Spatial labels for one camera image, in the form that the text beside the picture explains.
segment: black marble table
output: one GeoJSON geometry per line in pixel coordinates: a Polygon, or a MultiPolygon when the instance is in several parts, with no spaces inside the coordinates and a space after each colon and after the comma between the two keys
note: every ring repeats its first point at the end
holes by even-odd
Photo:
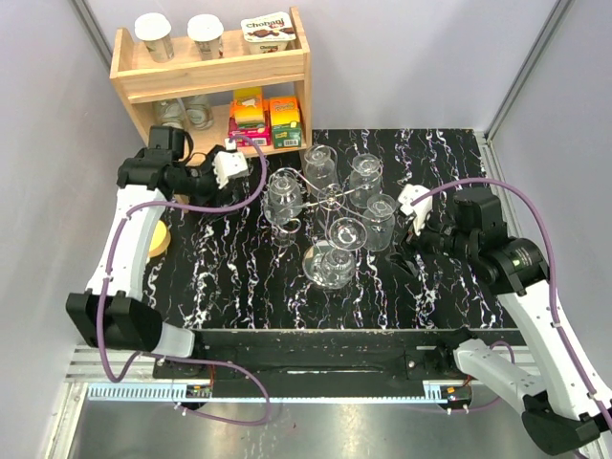
{"type": "MultiPolygon", "coordinates": [[[[485,175],[470,130],[322,130],[315,131],[314,140],[338,151],[341,181],[347,180],[356,155],[381,158],[382,191],[394,197],[408,183],[434,187],[485,175]]],[[[300,168],[297,152],[271,156],[269,163],[270,170],[300,168]]],[[[258,160],[251,168],[236,202],[259,180],[258,160]]],[[[448,197],[435,199],[437,213],[444,213],[448,197]]],[[[259,200],[227,216],[168,209],[163,219],[172,242],[167,254],[147,267],[143,287],[149,305],[169,323],[192,329],[514,328],[470,267],[442,256],[420,259],[421,275],[415,279],[385,260],[390,249],[361,250],[349,286],[320,290],[301,269],[304,252],[320,237],[315,212],[299,215],[302,228],[295,243],[280,248],[259,200]]]]}

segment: yellow lid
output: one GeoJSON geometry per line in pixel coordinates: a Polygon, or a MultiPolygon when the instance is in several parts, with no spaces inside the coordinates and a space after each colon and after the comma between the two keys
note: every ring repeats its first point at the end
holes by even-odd
{"type": "Polygon", "coordinates": [[[170,231],[162,221],[157,222],[151,245],[149,246],[149,258],[159,256],[166,251],[170,245],[170,231]]]}

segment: wooden shelf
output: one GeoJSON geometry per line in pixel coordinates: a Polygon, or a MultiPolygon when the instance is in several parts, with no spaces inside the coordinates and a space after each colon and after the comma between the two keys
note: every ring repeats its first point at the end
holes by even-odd
{"type": "MultiPolygon", "coordinates": [[[[203,61],[193,41],[172,37],[174,58],[157,63],[143,43],[135,43],[127,29],[118,29],[110,78],[123,106],[148,143],[149,129],[156,124],[153,103],[167,98],[184,98],[252,86],[294,83],[295,96],[302,116],[302,146],[312,144],[312,82],[310,47],[297,7],[290,8],[296,39],[288,50],[251,55],[242,31],[223,33],[224,56],[203,61]]],[[[223,144],[228,132],[229,108],[213,108],[215,124],[207,131],[191,132],[196,151],[208,153],[215,144],[223,144]]],[[[294,151],[295,148],[262,148],[266,154],[294,151]]],[[[248,155],[254,154],[246,148],[248,155]]],[[[194,158],[194,163],[201,161],[194,158]]]]}
{"type": "MultiPolygon", "coordinates": [[[[207,130],[198,131],[195,129],[189,129],[189,134],[193,138],[193,151],[198,151],[202,153],[208,153],[210,149],[216,145],[224,144],[225,137],[228,136],[228,120],[230,119],[230,106],[229,105],[218,105],[212,108],[212,115],[214,117],[214,124],[207,130]]],[[[276,153],[286,153],[289,151],[296,151],[303,148],[307,148],[310,144],[307,144],[304,139],[305,133],[302,131],[302,145],[294,146],[291,148],[274,148],[271,146],[262,146],[261,149],[266,155],[273,155],[276,153]]],[[[253,147],[238,147],[240,151],[242,151],[246,157],[257,156],[255,149],[253,147]]],[[[204,160],[203,155],[195,155],[191,161],[189,161],[189,165],[198,165],[204,160]]]]}

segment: metal floor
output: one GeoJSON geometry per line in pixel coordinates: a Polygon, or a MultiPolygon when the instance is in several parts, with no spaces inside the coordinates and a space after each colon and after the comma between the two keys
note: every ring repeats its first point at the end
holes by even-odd
{"type": "MultiPolygon", "coordinates": [[[[478,404],[492,397],[477,390],[478,404]]],[[[423,414],[414,405],[284,404],[262,427],[181,416],[171,405],[86,402],[72,459],[400,459],[549,457],[506,404],[469,415],[423,414]]],[[[203,410],[245,420],[262,408],[217,404],[203,410]]],[[[558,456],[573,457],[571,454],[558,456]]]]}

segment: purple cable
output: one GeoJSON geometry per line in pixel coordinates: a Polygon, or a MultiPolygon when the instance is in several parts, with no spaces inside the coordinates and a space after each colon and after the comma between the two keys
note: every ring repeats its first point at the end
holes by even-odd
{"type": "MultiPolygon", "coordinates": [[[[500,340],[500,341],[494,342],[489,347],[491,349],[493,349],[493,347],[495,347],[495,346],[506,346],[506,348],[508,349],[508,353],[510,354],[510,361],[512,363],[515,363],[515,360],[514,360],[514,351],[513,351],[513,348],[511,347],[510,344],[508,344],[506,341],[500,340]]],[[[490,402],[488,402],[487,404],[483,404],[481,406],[475,406],[474,408],[470,408],[469,411],[457,411],[457,410],[455,410],[453,412],[457,413],[457,414],[479,413],[479,412],[482,412],[482,411],[486,411],[489,408],[499,404],[499,402],[501,402],[501,400],[502,400],[501,397],[498,396],[498,397],[495,397],[490,402]]],[[[414,407],[411,406],[410,407],[410,411],[417,411],[419,413],[448,414],[447,412],[442,411],[440,409],[426,409],[426,408],[418,408],[416,406],[414,406],[414,407]]]]}
{"type": "MultiPolygon", "coordinates": [[[[445,191],[449,188],[455,188],[456,186],[470,185],[470,184],[487,184],[487,185],[495,185],[495,186],[501,186],[502,188],[506,188],[509,191],[511,191],[513,194],[518,196],[523,201],[523,203],[525,203],[525,205],[529,208],[532,215],[534,216],[535,222],[537,223],[537,226],[539,227],[539,230],[542,234],[542,238],[544,239],[544,246],[546,247],[546,254],[548,255],[548,264],[550,266],[549,297],[550,297],[551,316],[553,317],[553,323],[556,325],[559,337],[561,338],[561,341],[563,342],[563,345],[565,346],[565,350],[567,351],[567,354],[570,356],[572,363],[576,367],[576,370],[578,371],[580,378],[582,379],[582,382],[586,386],[586,389],[589,391],[589,394],[591,396],[594,396],[597,393],[597,390],[595,389],[595,386],[591,382],[589,375],[586,373],[586,370],[582,366],[582,363],[580,362],[580,359],[578,355],[576,354],[576,350],[572,346],[572,343],[567,338],[567,334],[565,333],[565,330],[563,330],[563,327],[560,325],[558,310],[557,310],[557,264],[555,262],[555,254],[553,253],[553,243],[551,241],[548,231],[546,230],[546,226],[544,225],[544,219],[542,218],[540,213],[537,211],[534,203],[527,197],[527,195],[524,194],[520,189],[516,188],[515,186],[509,185],[499,180],[485,179],[485,178],[470,178],[470,179],[461,179],[455,182],[450,182],[448,184],[437,186],[433,188],[431,191],[428,191],[427,193],[425,193],[424,195],[419,196],[417,199],[412,201],[411,204],[417,205],[424,199],[429,198],[442,191],[445,191]]],[[[612,430],[612,416],[610,416],[610,413],[608,413],[608,410],[605,408],[605,405],[603,404],[603,402],[599,400],[594,400],[594,402],[598,410],[601,412],[601,415],[605,419],[605,422],[607,423],[608,427],[610,428],[610,430],[612,430]]]]}
{"type": "Polygon", "coordinates": [[[233,136],[231,139],[232,140],[241,139],[249,143],[252,147],[254,147],[255,151],[257,152],[257,155],[259,156],[259,161],[261,162],[261,178],[259,179],[259,185],[255,189],[255,191],[251,194],[251,196],[249,196],[247,199],[245,199],[241,203],[234,204],[232,206],[227,206],[226,208],[201,208],[198,206],[190,206],[187,204],[168,203],[167,201],[151,201],[149,203],[142,203],[142,204],[138,204],[137,206],[133,206],[127,212],[125,212],[125,217],[122,218],[119,224],[117,225],[117,229],[115,230],[115,234],[113,235],[113,240],[111,242],[111,246],[108,250],[108,256],[106,258],[105,271],[106,271],[107,277],[102,280],[102,288],[101,288],[99,299],[98,299],[98,309],[96,311],[96,337],[98,340],[99,357],[102,362],[102,368],[104,368],[104,373],[106,374],[106,377],[112,383],[120,383],[123,380],[130,365],[132,364],[134,359],[139,355],[145,355],[146,357],[153,357],[156,359],[165,358],[167,361],[179,361],[182,363],[195,363],[195,364],[204,364],[204,365],[225,366],[227,368],[231,368],[231,369],[234,369],[234,370],[237,370],[243,373],[248,378],[250,378],[255,383],[255,385],[257,385],[259,390],[261,390],[261,393],[264,396],[264,399],[266,401],[266,412],[261,419],[257,421],[236,421],[233,419],[213,416],[211,414],[200,413],[197,411],[189,410],[187,408],[184,408],[184,410],[185,412],[189,412],[190,414],[199,416],[201,418],[211,419],[213,421],[220,421],[220,422],[227,423],[227,424],[234,424],[236,426],[261,426],[261,425],[266,424],[270,420],[270,417],[272,415],[270,396],[268,395],[268,392],[266,391],[266,388],[261,383],[261,381],[259,381],[252,373],[250,373],[247,369],[243,368],[242,366],[236,365],[234,363],[230,363],[228,361],[205,361],[205,360],[195,360],[195,359],[184,359],[184,358],[179,358],[179,357],[165,357],[165,356],[158,356],[158,355],[153,355],[153,354],[144,354],[141,352],[135,352],[127,360],[120,374],[118,376],[115,376],[115,374],[113,373],[113,369],[111,368],[111,365],[108,361],[106,345],[104,343],[104,303],[106,302],[106,296],[108,294],[108,286],[110,283],[111,273],[113,271],[113,259],[115,258],[115,252],[117,251],[117,245],[119,243],[121,233],[123,229],[125,228],[125,224],[129,221],[130,216],[134,212],[142,208],[149,208],[152,206],[163,206],[166,208],[181,208],[183,210],[192,210],[195,212],[202,212],[202,213],[228,213],[228,212],[233,212],[235,210],[238,210],[240,208],[245,208],[250,203],[252,203],[257,198],[257,196],[259,196],[259,194],[261,193],[262,189],[264,188],[266,184],[266,179],[268,175],[268,168],[266,166],[266,157],[264,156],[263,151],[261,151],[261,148],[259,147],[259,145],[254,143],[252,139],[246,136],[237,134],[233,136]]]}

